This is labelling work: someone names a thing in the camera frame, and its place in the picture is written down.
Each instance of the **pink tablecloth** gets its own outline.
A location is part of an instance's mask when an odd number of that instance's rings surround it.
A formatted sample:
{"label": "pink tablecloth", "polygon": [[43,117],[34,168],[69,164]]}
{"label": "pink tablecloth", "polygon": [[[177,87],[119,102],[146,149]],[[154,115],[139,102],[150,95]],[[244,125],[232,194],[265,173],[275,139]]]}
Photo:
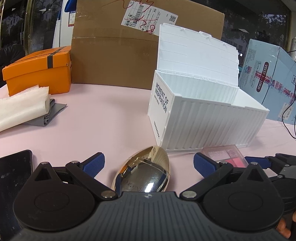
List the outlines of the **pink tablecloth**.
{"label": "pink tablecloth", "polygon": [[[4,86],[0,98],[7,96]],[[102,152],[105,168],[96,179],[110,187],[117,170],[129,156],[156,144],[147,116],[149,97],[149,90],[73,84],[69,93],[53,96],[57,103],[68,107],[47,127],[19,125],[0,132],[0,157],[30,149],[35,167],[43,161],[63,166]],[[282,123],[266,120],[251,146],[240,151],[244,156],[277,152],[296,155],[296,142]],[[193,167],[193,154],[173,154],[169,158],[168,191],[179,194],[201,180]]]}

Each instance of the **clear plastic case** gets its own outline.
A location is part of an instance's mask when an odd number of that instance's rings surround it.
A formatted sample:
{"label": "clear plastic case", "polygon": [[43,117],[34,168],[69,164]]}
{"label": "clear plastic case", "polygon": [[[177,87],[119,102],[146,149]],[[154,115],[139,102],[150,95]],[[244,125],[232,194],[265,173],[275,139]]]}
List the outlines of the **clear plastic case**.
{"label": "clear plastic case", "polygon": [[246,167],[248,165],[246,159],[235,145],[205,147],[201,153],[216,162],[227,161],[234,167]]}

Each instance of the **person's hand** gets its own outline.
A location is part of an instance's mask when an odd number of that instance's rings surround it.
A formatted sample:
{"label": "person's hand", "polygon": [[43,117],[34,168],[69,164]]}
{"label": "person's hand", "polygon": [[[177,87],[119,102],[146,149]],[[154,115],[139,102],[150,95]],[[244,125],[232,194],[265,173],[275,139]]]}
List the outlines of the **person's hand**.
{"label": "person's hand", "polygon": [[[293,214],[293,222],[296,222],[296,212]],[[281,218],[276,230],[287,239],[291,236],[291,231],[286,228],[286,221],[284,218]]]}

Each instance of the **tape strip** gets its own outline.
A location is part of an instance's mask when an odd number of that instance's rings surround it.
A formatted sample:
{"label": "tape strip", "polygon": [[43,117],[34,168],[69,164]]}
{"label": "tape strip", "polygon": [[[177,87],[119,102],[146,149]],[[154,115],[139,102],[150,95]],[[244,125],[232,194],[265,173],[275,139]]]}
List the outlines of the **tape strip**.
{"label": "tape strip", "polygon": [[53,56],[59,52],[60,50],[62,50],[64,47],[61,47],[59,49],[57,49],[56,51],[54,51],[52,54],[48,55],[47,56],[47,68],[48,69],[51,69],[54,67],[54,64],[53,64]]}

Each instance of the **smartphone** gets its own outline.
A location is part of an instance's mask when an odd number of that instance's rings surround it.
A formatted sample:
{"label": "smartphone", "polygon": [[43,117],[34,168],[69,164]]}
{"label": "smartphone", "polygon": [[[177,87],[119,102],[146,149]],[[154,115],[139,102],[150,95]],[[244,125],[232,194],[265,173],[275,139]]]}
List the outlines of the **smartphone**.
{"label": "smartphone", "polygon": [[33,154],[24,150],[0,158],[0,241],[8,241],[20,232],[13,213],[13,202],[33,172]]}

